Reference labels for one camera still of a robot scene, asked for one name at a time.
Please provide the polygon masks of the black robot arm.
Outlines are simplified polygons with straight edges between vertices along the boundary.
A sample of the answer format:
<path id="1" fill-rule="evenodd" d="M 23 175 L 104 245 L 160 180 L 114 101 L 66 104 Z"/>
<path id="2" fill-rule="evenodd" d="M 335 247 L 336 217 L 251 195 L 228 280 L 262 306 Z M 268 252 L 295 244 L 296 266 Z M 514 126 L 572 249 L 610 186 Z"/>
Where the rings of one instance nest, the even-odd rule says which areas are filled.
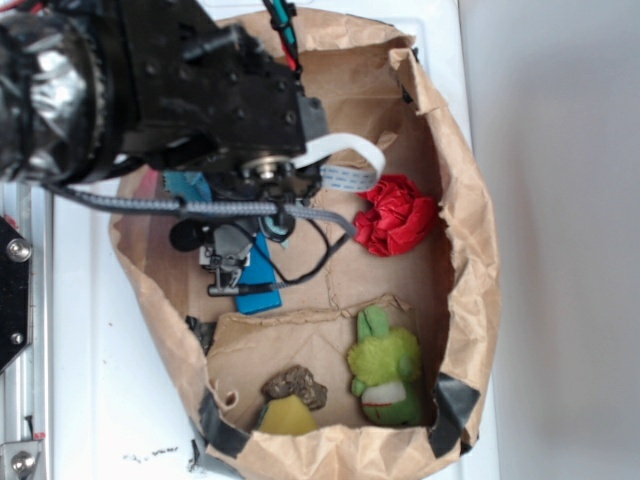
<path id="1" fill-rule="evenodd" d="M 266 3 L 278 63 L 242 25 L 195 1 L 13 1 L 1 9 L 1 177 L 113 213 L 174 215 L 170 241 L 199 250 L 211 296 L 240 278 L 258 234 L 284 240 L 295 203 L 321 185 L 320 160 L 296 157 L 328 133 L 306 95 L 295 7 Z M 141 167 L 192 173 L 212 196 L 142 203 L 93 199 L 82 183 Z"/>

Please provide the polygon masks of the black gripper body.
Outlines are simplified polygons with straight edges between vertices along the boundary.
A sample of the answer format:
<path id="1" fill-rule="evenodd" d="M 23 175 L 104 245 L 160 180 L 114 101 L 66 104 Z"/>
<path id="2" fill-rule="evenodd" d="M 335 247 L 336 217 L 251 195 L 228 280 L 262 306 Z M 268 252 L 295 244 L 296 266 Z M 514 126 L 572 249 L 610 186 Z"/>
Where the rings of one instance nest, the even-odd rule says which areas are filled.
<path id="1" fill-rule="evenodd" d="M 186 204 L 220 208 L 216 214 L 192 214 L 169 233 L 175 250 L 196 251 L 200 267 L 213 276 L 209 296 L 263 294 L 284 287 L 287 282 L 274 277 L 252 286 L 241 277 L 256 258 L 271 262 L 266 249 L 258 245 L 259 237 L 281 243 L 291 235 L 296 220 L 284 207 L 308 204 L 321 187 L 322 166 L 322 159 L 301 165 L 281 156 L 238 164 L 200 158 L 168 165 L 170 195 Z"/>

